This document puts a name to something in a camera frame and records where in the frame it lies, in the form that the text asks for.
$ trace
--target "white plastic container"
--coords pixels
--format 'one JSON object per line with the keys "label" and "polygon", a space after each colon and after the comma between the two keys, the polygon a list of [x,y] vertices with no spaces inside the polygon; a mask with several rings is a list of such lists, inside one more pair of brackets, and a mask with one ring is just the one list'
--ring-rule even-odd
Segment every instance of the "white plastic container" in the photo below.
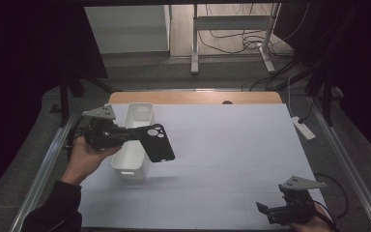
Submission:
{"label": "white plastic container", "polygon": [[[124,127],[138,128],[150,126],[154,122],[153,105],[150,103],[131,103]],[[113,156],[111,166],[125,180],[142,180],[146,177],[149,157],[140,141],[128,141],[122,150]]]}

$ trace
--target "aluminum rail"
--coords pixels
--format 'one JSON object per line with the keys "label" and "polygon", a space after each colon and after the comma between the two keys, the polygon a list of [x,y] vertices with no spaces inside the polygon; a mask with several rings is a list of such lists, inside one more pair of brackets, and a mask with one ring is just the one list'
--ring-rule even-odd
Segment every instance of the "aluminum rail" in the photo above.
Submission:
{"label": "aluminum rail", "polygon": [[330,127],[328,123],[325,121],[324,116],[322,115],[322,108],[319,105],[318,101],[313,102],[316,107],[314,107],[314,113],[317,116],[319,123],[324,130],[324,133],[327,136],[329,143],[331,144],[333,150],[335,151],[336,156],[339,159],[340,164],[342,165],[343,169],[345,170],[346,175],[348,176],[351,185],[353,186],[357,196],[362,203],[367,215],[371,220],[371,191],[369,190],[368,186],[362,180],[357,168],[355,167],[354,163],[350,159],[348,152],[342,145],[339,137],[337,136],[333,127]]}
{"label": "aluminum rail", "polygon": [[75,107],[72,111],[72,115],[67,121],[67,123],[60,129],[57,130],[52,143],[50,144],[49,149],[43,159],[41,167],[33,181],[31,187],[29,188],[28,193],[26,194],[25,199],[23,200],[22,205],[20,206],[19,211],[17,212],[16,217],[14,218],[14,222],[11,226],[11,232],[18,232],[22,228],[22,223],[25,220],[26,216],[36,208],[38,204],[39,198],[43,192],[44,186],[46,185],[47,179],[49,178],[50,172],[53,169],[53,165],[55,164],[59,153],[62,149],[62,145],[68,136],[68,132],[71,129],[72,123],[76,120],[79,116],[77,113],[77,109],[79,107]]}

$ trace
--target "black curtain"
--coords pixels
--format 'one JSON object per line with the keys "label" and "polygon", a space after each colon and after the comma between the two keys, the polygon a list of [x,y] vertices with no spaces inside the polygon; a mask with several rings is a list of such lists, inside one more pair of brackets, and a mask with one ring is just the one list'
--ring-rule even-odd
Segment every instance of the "black curtain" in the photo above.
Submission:
{"label": "black curtain", "polygon": [[330,64],[342,108],[371,142],[371,1],[362,2]]}
{"label": "black curtain", "polygon": [[61,73],[107,77],[83,6],[0,1],[0,178]]}

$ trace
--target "wall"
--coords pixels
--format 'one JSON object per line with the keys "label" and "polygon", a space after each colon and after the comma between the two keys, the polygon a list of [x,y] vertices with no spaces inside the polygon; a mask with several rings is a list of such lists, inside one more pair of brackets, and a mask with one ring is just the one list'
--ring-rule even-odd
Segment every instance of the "wall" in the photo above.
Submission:
{"label": "wall", "polygon": [[85,8],[101,54],[168,51],[164,6]]}

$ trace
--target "gray floor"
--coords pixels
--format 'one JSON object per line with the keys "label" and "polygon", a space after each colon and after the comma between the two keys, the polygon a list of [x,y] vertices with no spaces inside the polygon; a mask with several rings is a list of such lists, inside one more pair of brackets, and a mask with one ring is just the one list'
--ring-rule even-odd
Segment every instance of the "gray floor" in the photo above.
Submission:
{"label": "gray floor", "polygon": [[[198,75],[189,73],[189,59],[173,59],[153,54],[129,57],[108,55],[104,57],[104,63],[109,73],[109,79],[104,80],[104,82],[122,90],[214,88],[239,91],[247,81],[251,81],[250,84],[253,83],[252,81],[267,76],[265,67],[257,56],[205,57],[201,60]],[[275,65],[280,69],[284,63],[286,61],[276,61]],[[293,73],[298,70],[300,70],[300,67],[296,67]],[[276,82],[286,80],[289,76],[288,73],[277,79]],[[305,116],[310,107],[309,100],[302,91],[305,84],[306,80],[303,80],[290,89],[292,111],[300,117]],[[87,90],[84,98],[75,99],[71,97],[72,102],[80,102],[81,109],[94,108],[108,101],[109,94],[88,82],[84,82],[84,85]],[[264,84],[261,83],[255,86],[253,90],[264,91],[263,87]],[[287,90],[281,91],[279,94],[284,102],[288,102]],[[59,103],[59,91],[57,89],[53,89],[44,95],[42,111],[35,126],[0,181],[0,231],[8,231],[11,227],[60,124],[60,115],[49,113],[54,103]],[[340,109],[339,101],[332,103],[332,121],[362,179],[371,190],[370,143]],[[371,223],[364,206],[360,203],[342,166],[337,161],[336,154],[315,115],[311,114],[305,124],[317,136],[317,139],[312,142],[307,142],[300,136],[300,141],[312,169],[315,172],[334,177],[349,195],[351,201],[349,213],[339,220],[341,231],[371,231]],[[65,153],[62,152],[43,191],[40,204],[47,197],[52,183],[59,179],[65,166]],[[321,178],[321,181],[327,182],[329,185],[328,190],[323,191],[328,207],[334,214],[339,214],[344,205],[342,193],[329,180]]]}

